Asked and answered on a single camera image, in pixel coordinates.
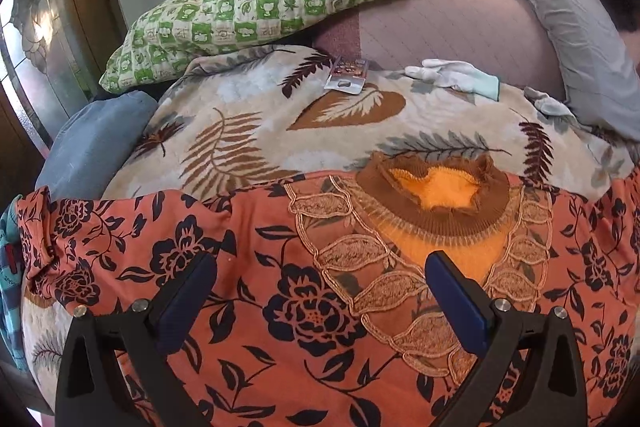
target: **metal screw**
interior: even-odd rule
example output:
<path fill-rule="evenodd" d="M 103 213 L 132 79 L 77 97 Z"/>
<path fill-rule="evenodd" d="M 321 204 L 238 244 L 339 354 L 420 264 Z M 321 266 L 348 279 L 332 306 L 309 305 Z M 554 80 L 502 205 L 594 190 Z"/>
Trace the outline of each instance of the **metal screw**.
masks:
<path fill-rule="evenodd" d="M 554 308 L 554 314 L 559 319 L 565 319 L 569 316 L 569 313 L 567 313 L 566 310 L 562 308 L 562 306 L 556 306 Z"/>
<path fill-rule="evenodd" d="M 511 303 L 507 299 L 495 299 L 494 306 L 501 312 L 508 312 L 511 309 Z"/>
<path fill-rule="evenodd" d="M 76 306 L 76 309 L 74 310 L 74 317 L 76 319 L 79 319 L 80 317 L 84 317 L 87 311 L 88 311 L 87 307 L 84 304 L 80 304 L 79 306 Z"/>
<path fill-rule="evenodd" d="M 149 301 L 146 299 L 138 299 L 137 301 L 133 302 L 131 308 L 136 313 L 146 312 L 149 308 Z"/>

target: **brown collar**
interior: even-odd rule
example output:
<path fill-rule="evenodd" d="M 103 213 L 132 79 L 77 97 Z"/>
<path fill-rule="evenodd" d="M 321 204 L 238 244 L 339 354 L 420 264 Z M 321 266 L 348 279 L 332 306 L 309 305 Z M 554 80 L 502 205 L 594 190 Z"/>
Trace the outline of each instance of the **brown collar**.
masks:
<path fill-rule="evenodd" d="M 405 190 L 389 172 L 402 169 L 417 178 L 424 178 L 430 168 L 444 166 L 471 174 L 480 188 L 469 208 L 436 206 L 422 208 L 418 196 Z M 395 216 L 429 233 L 445 237 L 460 237 L 484 232 L 493 226 L 505 211 L 509 201 L 509 180 L 494 167 L 488 155 L 478 160 L 448 158 L 443 162 L 425 162 L 418 155 L 389 158 L 375 152 L 367 166 L 356 175 L 358 185 Z"/>

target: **gray pillow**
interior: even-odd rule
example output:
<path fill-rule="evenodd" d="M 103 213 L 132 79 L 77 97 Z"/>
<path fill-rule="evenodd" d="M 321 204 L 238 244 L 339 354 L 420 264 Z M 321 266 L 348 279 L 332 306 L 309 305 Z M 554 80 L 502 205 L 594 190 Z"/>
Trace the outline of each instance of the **gray pillow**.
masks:
<path fill-rule="evenodd" d="M 551 39 L 580 123 L 640 140 L 640 80 L 599 0 L 529 0 Z"/>

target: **lace trim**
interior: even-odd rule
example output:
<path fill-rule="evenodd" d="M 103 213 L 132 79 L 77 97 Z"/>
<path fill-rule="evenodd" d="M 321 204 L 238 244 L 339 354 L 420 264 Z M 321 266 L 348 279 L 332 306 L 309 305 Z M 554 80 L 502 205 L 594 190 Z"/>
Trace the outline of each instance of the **lace trim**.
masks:
<path fill-rule="evenodd" d="M 424 282 L 423 269 L 404 259 L 363 217 L 370 201 L 353 178 L 329 176 L 285 189 L 302 243 L 351 314 L 360 317 L 377 340 L 401 353 L 411 368 L 462 383 L 476 357 L 460 346 Z M 551 200 L 546 192 L 513 187 L 508 206 L 517 213 L 515 225 L 483 288 L 492 299 L 506 297 L 516 309 L 530 312 L 546 281 Z M 414 302 L 417 310 L 412 309 Z"/>

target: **pillowcase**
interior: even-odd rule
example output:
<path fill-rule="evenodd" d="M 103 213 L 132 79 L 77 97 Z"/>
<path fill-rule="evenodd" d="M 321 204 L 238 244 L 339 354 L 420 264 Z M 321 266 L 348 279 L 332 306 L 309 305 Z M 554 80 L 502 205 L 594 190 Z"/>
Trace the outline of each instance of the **pillowcase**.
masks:
<path fill-rule="evenodd" d="M 578 121 L 640 140 L 638 74 L 600 1 L 529 1 L 556 49 Z"/>
<path fill-rule="evenodd" d="M 132 25 L 100 85 L 119 93 L 173 80 L 194 58 L 265 44 L 365 1 L 167 0 Z"/>

